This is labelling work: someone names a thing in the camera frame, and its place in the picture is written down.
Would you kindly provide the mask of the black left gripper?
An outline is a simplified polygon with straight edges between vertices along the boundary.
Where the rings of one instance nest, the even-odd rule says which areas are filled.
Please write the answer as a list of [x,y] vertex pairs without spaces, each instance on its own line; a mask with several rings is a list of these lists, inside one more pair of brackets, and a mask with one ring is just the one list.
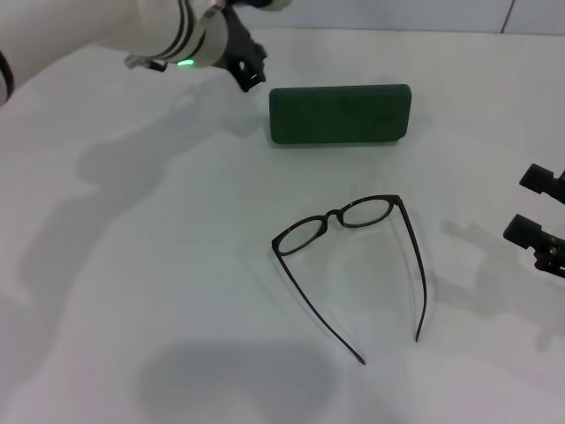
[[228,42],[215,67],[231,72],[240,89],[248,93],[266,81],[264,60],[267,54],[264,48],[253,40],[233,7],[225,7],[222,15],[228,28]]

